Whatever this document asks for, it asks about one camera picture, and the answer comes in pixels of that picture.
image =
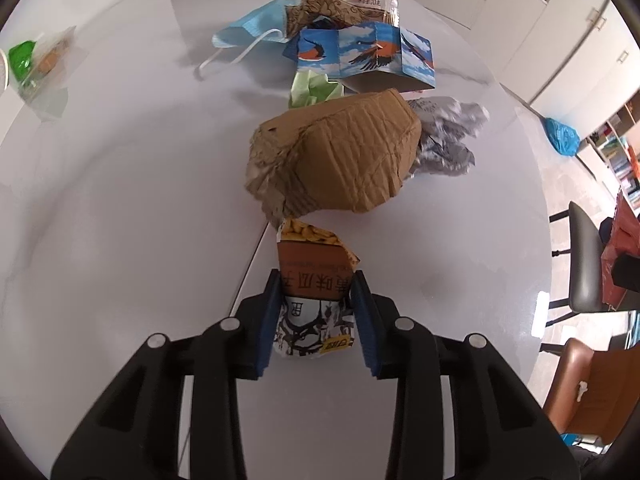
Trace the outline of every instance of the white table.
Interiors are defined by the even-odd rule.
[[[263,43],[225,72],[194,76],[211,33],[267,1],[122,1],[79,31],[61,118],[25,107],[6,135],[0,413],[45,473],[147,335],[200,333],[277,266],[274,231],[242,185],[248,139],[286,110],[294,65],[280,44]],[[372,291],[403,315],[438,335],[484,333],[526,380],[545,317],[534,323],[536,302],[544,310],[550,288],[538,168],[510,100],[468,44],[415,2],[400,6],[402,24],[433,45],[432,94],[491,113],[468,142],[477,165],[414,178],[365,215],[307,219],[335,230]],[[382,478],[394,394],[357,346],[318,360],[274,356],[262,380],[239,386],[250,478],[281,478],[282,457],[292,478]]]

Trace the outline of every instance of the black chair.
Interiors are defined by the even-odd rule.
[[[556,222],[567,217],[569,218],[571,248],[553,251],[551,255],[570,254],[569,297],[551,301],[549,309],[568,306],[571,308],[571,312],[547,321],[546,326],[552,326],[578,314],[610,311],[609,305],[602,303],[600,255],[604,250],[604,244],[600,240],[598,228],[575,202],[569,202],[569,209],[551,215],[549,222]],[[628,290],[616,310],[640,310],[640,294]]]

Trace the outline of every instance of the brown leather chair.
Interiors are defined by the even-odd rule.
[[[637,480],[640,471],[640,402],[606,453],[580,471],[582,480]]]
[[[577,402],[580,381],[588,390]],[[596,435],[606,445],[618,436],[639,396],[640,345],[597,352],[571,338],[560,354],[543,411],[558,433]]]

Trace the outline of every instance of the bookshelf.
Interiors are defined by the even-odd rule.
[[[628,147],[640,154],[640,91],[586,140],[616,176],[626,200],[638,214],[640,181],[634,174]]]

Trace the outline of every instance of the floor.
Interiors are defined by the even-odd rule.
[[[516,99],[514,106],[525,127],[531,149],[538,161],[542,185],[549,214],[563,211],[572,200],[583,208],[594,224],[599,225],[607,216],[613,216],[615,200],[598,183],[587,169],[575,158],[559,155],[546,139],[542,122],[530,110]],[[554,250],[569,248],[569,223],[561,220],[550,225],[551,245]],[[551,277],[551,299],[566,298],[569,288],[568,254],[553,258]],[[569,312],[569,307],[549,312],[549,319]],[[564,344],[575,337],[595,350],[606,350],[613,335],[626,333],[626,312],[607,312],[605,314],[581,314],[573,319],[548,327],[543,342]],[[541,352],[527,386],[543,404],[553,380],[558,357]]]

